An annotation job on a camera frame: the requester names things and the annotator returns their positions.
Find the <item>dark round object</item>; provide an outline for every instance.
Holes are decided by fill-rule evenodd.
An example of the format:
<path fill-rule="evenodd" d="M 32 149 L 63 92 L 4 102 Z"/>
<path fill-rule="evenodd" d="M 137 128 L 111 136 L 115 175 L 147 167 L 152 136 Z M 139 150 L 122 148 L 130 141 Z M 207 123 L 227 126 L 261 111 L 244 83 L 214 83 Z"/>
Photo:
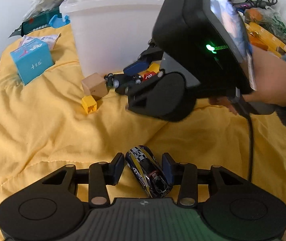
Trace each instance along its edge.
<path fill-rule="evenodd" d="M 246 187 L 241 188 L 232 194 L 217 193 L 204 203 L 202 213 L 208 225 L 233 240 L 272 240 L 282 236 L 286 205 L 265 191 L 246 193 Z"/>
<path fill-rule="evenodd" d="M 265 204 L 255 199 L 238 199 L 231 203 L 230 210 L 234 216 L 245 220 L 258 220 L 268 212 Z"/>
<path fill-rule="evenodd" d="M 57 210 L 54 201 L 46 198 L 34 198 L 25 201 L 19 207 L 19 213 L 26 219 L 41 220 L 52 216 Z"/>
<path fill-rule="evenodd" d="M 182 102 L 185 80 L 179 73 L 165 75 L 149 93 L 146 108 L 152 116 L 172 113 Z"/>
<path fill-rule="evenodd" d="M 83 217 L 82 202 L 67 191 L 22 190 L 0 204 L 0 229 L 14 240 L 55 240 L 71 233 Z"/>

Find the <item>green led light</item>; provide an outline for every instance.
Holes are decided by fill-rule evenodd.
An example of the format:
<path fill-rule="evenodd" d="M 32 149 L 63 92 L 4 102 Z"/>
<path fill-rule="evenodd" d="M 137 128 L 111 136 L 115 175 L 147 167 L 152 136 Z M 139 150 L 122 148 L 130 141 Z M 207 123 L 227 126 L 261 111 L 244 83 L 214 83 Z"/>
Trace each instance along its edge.
<path fill-rule="evenodd" d="M 215 48 L 209 44 L 206 45 L 206 48 L 209 50 L 209 51 L 214 51 Z"/>

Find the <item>blue box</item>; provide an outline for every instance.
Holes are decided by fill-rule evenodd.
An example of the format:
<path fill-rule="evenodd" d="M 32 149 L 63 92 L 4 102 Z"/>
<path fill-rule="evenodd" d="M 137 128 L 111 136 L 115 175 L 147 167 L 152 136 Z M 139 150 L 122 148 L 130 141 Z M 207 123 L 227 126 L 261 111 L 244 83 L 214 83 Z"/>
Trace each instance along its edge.
<path fill-rule="evenodd" d="M 47 43 L 37 38 L 12 51 L 10 56 L 25 85 L 54 65 Z"/>

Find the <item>toy car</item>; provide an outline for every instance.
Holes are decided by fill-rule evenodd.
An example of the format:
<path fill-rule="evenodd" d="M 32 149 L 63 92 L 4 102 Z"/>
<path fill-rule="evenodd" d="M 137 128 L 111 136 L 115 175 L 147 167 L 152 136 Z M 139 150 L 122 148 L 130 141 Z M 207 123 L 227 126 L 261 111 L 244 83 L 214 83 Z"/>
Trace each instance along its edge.
<path fill-rule="evenodd" d="M 150 197 L 161 198 L 171 191 L 172 187 L 148 147 L 139 145 L 130 149 L 125 160 Z"/>

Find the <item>yellow blanket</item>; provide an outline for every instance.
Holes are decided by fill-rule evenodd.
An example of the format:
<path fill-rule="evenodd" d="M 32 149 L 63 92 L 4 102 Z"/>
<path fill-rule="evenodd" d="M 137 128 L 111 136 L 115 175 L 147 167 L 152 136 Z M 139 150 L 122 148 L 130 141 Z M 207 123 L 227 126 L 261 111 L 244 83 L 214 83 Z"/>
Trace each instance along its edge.
<path fill-rule="evenodd" d="M 147 145 L 160 160 L 169 152 L 177 162 L 209 169 L 219 164 L 241 175 L 248 173 L 248 127 L 226 108 L 200 100 L 192 114 L 168 123 L 125 110 L 127 98 L 113 91 L 98 101 L 96 113 L 85 114 L 79 66 L 70 26 L 46 28 L 33 36 L 62 33 L 52 51 L 55 65 L 23 86 L 9 52 L 0 61 L 0 203 L 67 163 L 78 169 L 93 162 L 110 162 L 117 152 Z M 255 128 L 254 178 L 256 185 L 286 203 L 286 128 L 279 118 L 253 116 Z M 178 187 L 170 196 L 176 197 Z M 114 197 L 145 197 L 129 168 L 120 182 L 108 187 Z M 86 201 L 87 188 L 78 197 Z M 199 200 L 207 199 L 200 187 Z"/>

